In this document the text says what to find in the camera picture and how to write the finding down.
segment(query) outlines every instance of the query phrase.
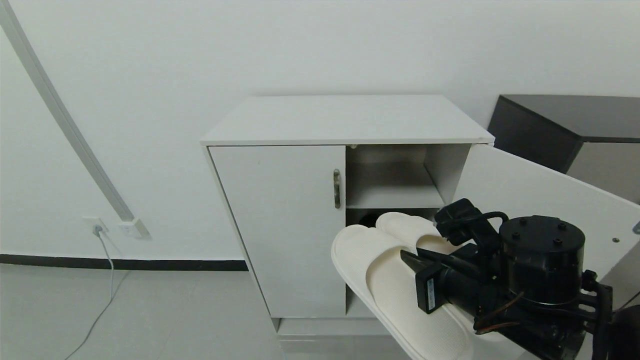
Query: white slipper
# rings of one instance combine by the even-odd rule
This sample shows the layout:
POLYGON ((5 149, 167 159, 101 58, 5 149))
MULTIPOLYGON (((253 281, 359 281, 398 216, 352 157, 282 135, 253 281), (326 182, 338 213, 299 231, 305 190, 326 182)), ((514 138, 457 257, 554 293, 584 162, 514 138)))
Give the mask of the white slipper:
MULTIPOLYGON (((409 248, 419 247, 421 249, 431 250, 442 254, 450 254, 464 245, 460 245, 459 247, 452 245, 442 238, 438 229, 436 229, 431 221, 422 217, 411 216, 404 213, 390 212, 380 215, 376 221, 376 228, 405 242, 409 248)), ((475 331, 473 330, 474 323, 471 315, 462 312, 452 304, 444 304, 443 307, 446 307, 447 310, 449 310, 449 312, 464 325, 466 330, 472 333, 472 339, 474 342, 475 340, 481 340, 492 343, 501 343, 500 345, 493 344, 493 346, 499 346, 500 351, 503 354, 509 354, 509 356, 513 355, 514 358, 524 353, 524 349, 515 345, 498 332, 475 335, 475 331)))
POLYGON ((414 360, 469 360, 468 331, 446 307, 427 315, 416 303, 415 274, 400 250, 415 247, 376 228, 352 225, 332 245, 338 273, 414 360))

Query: black baseboard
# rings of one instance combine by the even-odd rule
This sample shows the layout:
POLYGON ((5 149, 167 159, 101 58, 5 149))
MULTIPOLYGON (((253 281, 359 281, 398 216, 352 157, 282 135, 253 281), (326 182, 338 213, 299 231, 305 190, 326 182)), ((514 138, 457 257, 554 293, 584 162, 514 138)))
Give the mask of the black baseboard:
MULTIPOLYGON (((107 259, 54 258, 0 254, 0 264, 51 266, 55 268, 110 269, 107 259)), ((160 271, 248 271, 244 260, 122 260, 114 259, 117 270, 160 271)))

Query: wire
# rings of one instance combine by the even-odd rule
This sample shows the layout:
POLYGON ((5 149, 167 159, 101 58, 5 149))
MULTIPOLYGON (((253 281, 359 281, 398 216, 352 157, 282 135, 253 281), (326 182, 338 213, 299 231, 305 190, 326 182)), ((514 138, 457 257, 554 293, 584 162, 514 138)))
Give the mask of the wire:
POLYGON ((89 335, 91 335, 91 332, 95 327, 95 324, 98 323, 98 320, 100 320, 100 317, 102 316, 102 314, 104 314, 104 312, 107 311, 107 308, 109 307, 109 305, 111 305, 111 303, 113 302, 113 298, 115 297, 115 294, 113 293, 113 270, 114 270, 113 261, 111 260, 111 256, 109 256, 107 247, 104 245, 104 240, 100 236, 100 232, 102 230, 103 230, 102 226, 100 225, 96 225, 93 227, 93 234, 96 235, 96 237, 98 237, 98 239, 100 240, 100 243, 102 244, 102 248, 104 249, 104 253, 105 255, 107 255, 107 259, 109 260, 109 265, 111 265, 111 280, 109 282, 109 302, 107 303, 107 306, 105 306, 104 309, 102 309, 102 311, 100 312, 100 315, 98 315, 98 317, 95 319, 93 324, 91 324, 91 327, 89 328, 89 331, 86 333, 86 336, 84 337, 84 340, 82 341, 82 343, 80 343, 80 345, 78 345, 78 347, 71 354, 69 354, 69 356, 65 357, 65 360, 69 360, 78 350, 80 350, 80 348, 84 345, 84 343, 86 343, 86 341, 89 339, 89 335))
POLYGON ((476 330, 476 335, 484 335, 484 334, 488 334, 489 332, 496 331, 497 329, 501 329, 503 327, 516 326, 516 325, 520 325, 520 323, 519 322, 497 323, 495 325, 487 326, 483 329, 476 330))
POLYGON ((524 296, 524 291, 521 291, 515 298, 511 299, 511 301, 509 301, 506 304, 498 307, 496 310, 493 310, 491 313, 488 313, 486 316, 483 316, 482 318, 478 319, 478 321, 476 321, 476 323, 474 324, 474 330, 476 330, 476 331, 487 330, 489 327, 496 326, 496 325, 492 325, 492 326, 489 326, 489 327, 486 327, 486 328, 481 328, 485 322, 491 320, 492 318, 496 317, 499 313, 501 313, 501 312, 505 311, 506 309, 508 309, 509 306, 515 304, 515 302, 520 300, 520 298, 523 297, 523 296, 524 296))
POLYGON ((631 299, 629 299, 629 301, 627 301, 624 305, 620 306, 620 307, 618 308, 618 310, 616 310, 616 311, 620 311, 620 310, 624 309, 624 308, 625 308, 627 305, 629 305, 633 300, 635 300, 635 299, 638 297, 638 295, 640 295, 640 291, 639 291, 639 292, 637 292, 633 297, 631 297, 631 299))

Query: cabinet handle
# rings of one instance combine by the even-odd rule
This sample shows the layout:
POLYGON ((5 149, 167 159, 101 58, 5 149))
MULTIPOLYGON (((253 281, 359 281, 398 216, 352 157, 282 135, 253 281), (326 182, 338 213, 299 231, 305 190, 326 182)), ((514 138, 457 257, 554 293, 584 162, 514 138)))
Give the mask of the cabinet handle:
POLYGON ((340 208, 340 170, 333 171, 333 202, 335 208, 340 208))

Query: cabinet top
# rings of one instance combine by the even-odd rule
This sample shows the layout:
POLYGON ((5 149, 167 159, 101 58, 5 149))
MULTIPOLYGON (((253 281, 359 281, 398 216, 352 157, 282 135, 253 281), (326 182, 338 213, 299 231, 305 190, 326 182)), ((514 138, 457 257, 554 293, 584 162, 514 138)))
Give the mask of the cabinet top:
POLYGON ((304 95, 249 97, 200 143, 493 143, 493 136, 442 95, 304 95))

